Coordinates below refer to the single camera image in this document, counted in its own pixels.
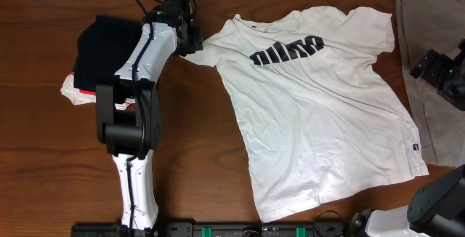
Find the white printed t-shirt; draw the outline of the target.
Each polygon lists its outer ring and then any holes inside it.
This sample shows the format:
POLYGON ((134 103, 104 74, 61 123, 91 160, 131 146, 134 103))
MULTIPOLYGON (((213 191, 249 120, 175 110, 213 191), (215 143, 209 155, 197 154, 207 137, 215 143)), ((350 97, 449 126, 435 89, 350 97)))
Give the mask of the white printed t-shirt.
POLYGON ((236 15, 187 56, 230 96, 262 222, 428 175, 417 126, 373 70, 394 47, 389 13, 320 6, 236 15))

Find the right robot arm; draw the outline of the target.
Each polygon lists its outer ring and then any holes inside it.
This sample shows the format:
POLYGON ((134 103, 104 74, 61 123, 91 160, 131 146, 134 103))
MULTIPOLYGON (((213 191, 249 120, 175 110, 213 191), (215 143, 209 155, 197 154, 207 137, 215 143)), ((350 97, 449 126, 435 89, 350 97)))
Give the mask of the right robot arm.
POLYGON ((421 187, 407 206, 353 216, 348 236, 464 235, 464 43, 428 50, 405 73, 424 160, 452 171, 421 187))

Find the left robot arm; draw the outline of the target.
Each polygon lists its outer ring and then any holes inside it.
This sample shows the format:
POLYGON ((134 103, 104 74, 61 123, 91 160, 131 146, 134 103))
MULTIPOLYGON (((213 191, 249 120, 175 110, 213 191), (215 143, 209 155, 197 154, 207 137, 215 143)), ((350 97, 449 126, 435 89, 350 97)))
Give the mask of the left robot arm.
POLYGON ((158 216, 153 192, 153 151, 162 118, 157 82, 172 56, 203 48, 192 21, 195 0, 163 0, 144 11, 142 34, 129 59, 109 84, 96 87, 97 135, 117 166, 123 200, 118 236, 152 236, 158 216))

